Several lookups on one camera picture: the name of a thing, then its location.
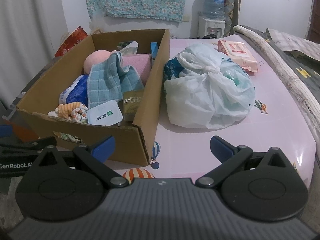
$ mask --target pink tablecloth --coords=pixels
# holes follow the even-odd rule
[[[224,39],[246,43],[238,35]],[[195,42],[216,44],[217,40],[172,39],[170,57]],[[259,62],[259,72],[251,76],[251,79],[256,87],[256,100],[267,107],[266,111],[253,107],[242,122],[218,131],[187,129],[169,122],[163,100],[155,139],[160,149],[156,145],[158,156],[153,161],[159,163],[159,168],[147,166],[144,169],[156,178],[190,177],[194,181],[220,165],[210,151],[211,137],[219,135],[234,146],[247,145],[254,151],[266,152],[272,146],[281,148],[297,168],[306,186],[310,185],[316,152],[311,132],[278,76],[257,52],[248,44],[247,47]],[[121,175],[128,169],[137,167],[112,161],[107,165]]]

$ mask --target pink wipes package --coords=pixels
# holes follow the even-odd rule
[[[134,66],[143,85],[146,85],[151,71],[151,54],[137,54],[122,57],[122,67],[127,65]]]
[[[246,71],[257,72],[258,62],[243,42],[221,40],[218,42],[218,51],[228,55]]]

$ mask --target white curtain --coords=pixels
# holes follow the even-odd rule
[[[0,0],[0,101],[9,106],[52,58],[40,0]]]

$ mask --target gray ribbed panel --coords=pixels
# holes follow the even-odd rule
[[[197,188],[190,179],[135,179],[129,187],[111,190],[96,210],[80,219],[45,223],[27,218],[10,236],[14,240],[311,240],[316,234],[298,219],[263,224],[239,217],[215,191]]]

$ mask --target red package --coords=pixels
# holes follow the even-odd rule
[[[62,43],[57,53],[55,54],[55,57],[63,56],[87,36],[88,35],[84,31],[84,29],[79,26],[73,33],[71,33],[71,35],[65,40],[65,42]]]

